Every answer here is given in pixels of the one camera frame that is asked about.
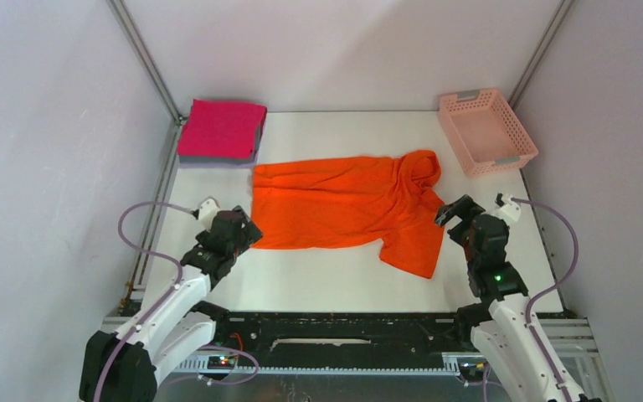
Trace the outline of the orange t shirt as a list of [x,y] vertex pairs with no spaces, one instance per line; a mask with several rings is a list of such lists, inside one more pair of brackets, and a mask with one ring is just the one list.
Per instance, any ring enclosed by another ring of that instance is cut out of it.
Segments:
[[264,164],[252,175],[252,220],[264,250],[341,249],[381,241],[382,262],[430,279],[445,232],[431,150]]

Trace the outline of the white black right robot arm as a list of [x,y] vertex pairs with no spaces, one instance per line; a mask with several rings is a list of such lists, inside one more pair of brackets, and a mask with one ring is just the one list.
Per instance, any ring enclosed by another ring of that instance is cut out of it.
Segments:
[[486,210],[464,195],[442,206],[435,222],[463,249],[476,304],[457,309],[456,344],[477,350],[512,401],[587,401],[588,395],[560,361],[533,308],[556,285],[531,296],[507,257],[510,226],[526,202],[499,193]]

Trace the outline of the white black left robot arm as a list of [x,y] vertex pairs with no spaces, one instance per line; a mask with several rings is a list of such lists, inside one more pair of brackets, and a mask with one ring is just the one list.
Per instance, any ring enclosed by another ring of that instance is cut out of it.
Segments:
[[175,267],[164,289],[147,291],[140,311],[115,331],[100,330],[90,337],[80,400],[153,401],[163,380],[194,351],[228,344],[231,326],[196,306],[262,233],[241,206],[221,209],[214,198],[181,210],[202,225],[202,232],[179,259],[153,251],[153,257]]

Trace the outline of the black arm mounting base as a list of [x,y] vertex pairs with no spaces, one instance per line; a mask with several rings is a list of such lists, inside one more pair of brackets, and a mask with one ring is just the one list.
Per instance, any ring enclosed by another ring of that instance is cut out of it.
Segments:
[[217,323],[216,345],[235,347],[263,369],[408,372],[447,369],[473,353],[450,313],[231,312]]

